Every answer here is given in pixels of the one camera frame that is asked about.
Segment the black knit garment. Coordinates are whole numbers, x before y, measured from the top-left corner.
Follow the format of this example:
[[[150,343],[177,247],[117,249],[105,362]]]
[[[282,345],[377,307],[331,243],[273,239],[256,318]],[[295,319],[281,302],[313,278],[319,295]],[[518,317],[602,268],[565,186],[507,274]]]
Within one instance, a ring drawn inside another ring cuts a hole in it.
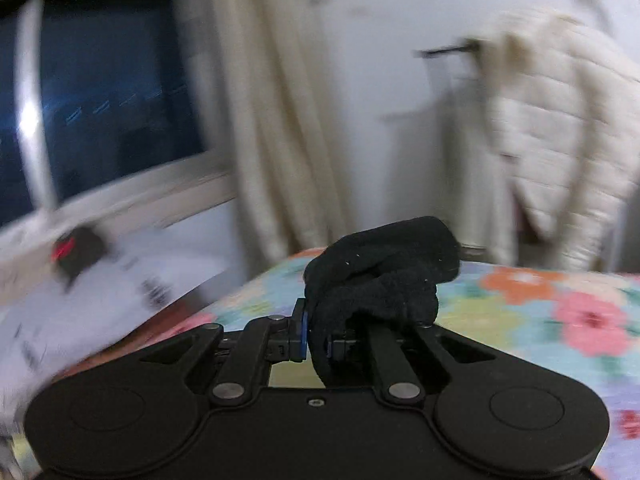
[[[334,335],[358,336],[375,325],[431,325],[437,286],[460,271],[459,244],[436,217],[352,233],[327,247],[304,271],[311,362],[327,387],[363,381],[356,356],[330,356]]]

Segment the cream curtain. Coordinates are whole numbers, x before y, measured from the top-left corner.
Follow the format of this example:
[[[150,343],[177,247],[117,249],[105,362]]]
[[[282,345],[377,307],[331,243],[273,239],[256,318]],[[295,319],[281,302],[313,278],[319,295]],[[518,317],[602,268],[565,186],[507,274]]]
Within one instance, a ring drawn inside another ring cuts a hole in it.
[[[179,0],[205,127],[223,126],[254,259],[352,232],[330,0]]]

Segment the floral patterned bed quilt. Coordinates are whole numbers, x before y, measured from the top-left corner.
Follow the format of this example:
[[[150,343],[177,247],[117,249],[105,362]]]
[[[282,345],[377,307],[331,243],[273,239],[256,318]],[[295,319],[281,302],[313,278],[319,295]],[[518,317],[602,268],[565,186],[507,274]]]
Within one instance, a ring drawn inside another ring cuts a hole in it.
[[[356,336],[356,386],[291,361],[301,252],[154,346],[41,391],[40,479],[634,479],[639,280],[465,263],[429,328]]]

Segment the dark window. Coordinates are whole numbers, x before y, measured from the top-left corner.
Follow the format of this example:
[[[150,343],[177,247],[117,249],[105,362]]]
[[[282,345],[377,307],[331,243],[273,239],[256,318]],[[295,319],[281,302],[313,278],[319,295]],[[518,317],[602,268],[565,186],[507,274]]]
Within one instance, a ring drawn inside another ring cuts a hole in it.
[[[1,12],[1,225],[101,220],[217,166],[177,0],[26,0]]]

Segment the white quilted puffer jacket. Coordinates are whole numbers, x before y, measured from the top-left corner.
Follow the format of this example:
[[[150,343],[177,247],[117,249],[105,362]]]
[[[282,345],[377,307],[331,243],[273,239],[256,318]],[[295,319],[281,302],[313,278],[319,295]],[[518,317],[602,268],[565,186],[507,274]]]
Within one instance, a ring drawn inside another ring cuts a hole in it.
[[[557,10],[500,13],[476,42],[488,133],[542,260],[588,271],[639,183],[639,66]]]

